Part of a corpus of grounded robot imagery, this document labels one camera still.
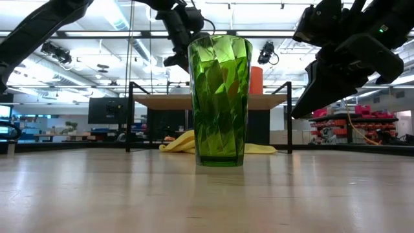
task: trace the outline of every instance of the yellow cloth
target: yellow cloth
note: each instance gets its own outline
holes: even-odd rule
[[[161,152],[186,152],[195,154],[194,130],[183,133],[179,138],[170,144],[161,145]],[[277,150],[273,146],[260,146],[255,144],[245,144],[245,153],[273,154]]]

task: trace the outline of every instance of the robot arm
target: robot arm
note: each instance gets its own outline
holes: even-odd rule
[[[365,0],[342,9],[340,0],[308,7],[293,39],[321,47],[306,68],[309,84],[292,111],[302,117],[351,94],[377,72],[376,84],[392,83],[404,70],[391,49],[402,46],[414,27],[412,0]]]
[[[82,18],[94,0],[50,0],[27,16],[0,44],[0,93],[7,89],[8,77],[13,70],[59,28]],[[176,53],[165,65],[179,65],[188,70],[186,47],[203,36],[201,11],[186,7],[184,0],[139,0],[158,11]]]

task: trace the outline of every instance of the wooden tabletop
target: wooden tabletop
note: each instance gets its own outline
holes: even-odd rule
[[[195,156],[91,148],[0,166],[2,233],[413,232],[414,159],[344,151]]]
[[[190,110],[189,94],[136,94],[135,101],[154,110]],[[248,100],[249,110],[269,110],[285,102],[285,94],[251,94]]]

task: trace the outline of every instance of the computer monitor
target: computer monitor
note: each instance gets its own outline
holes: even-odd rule
[[[126,124],[128,98],[90,98],[88,124]]]

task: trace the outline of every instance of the green drinking glass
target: green drinking glass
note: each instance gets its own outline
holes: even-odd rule
[[[188,47],[197,165],[241,166],[252,44],[208,36]]]

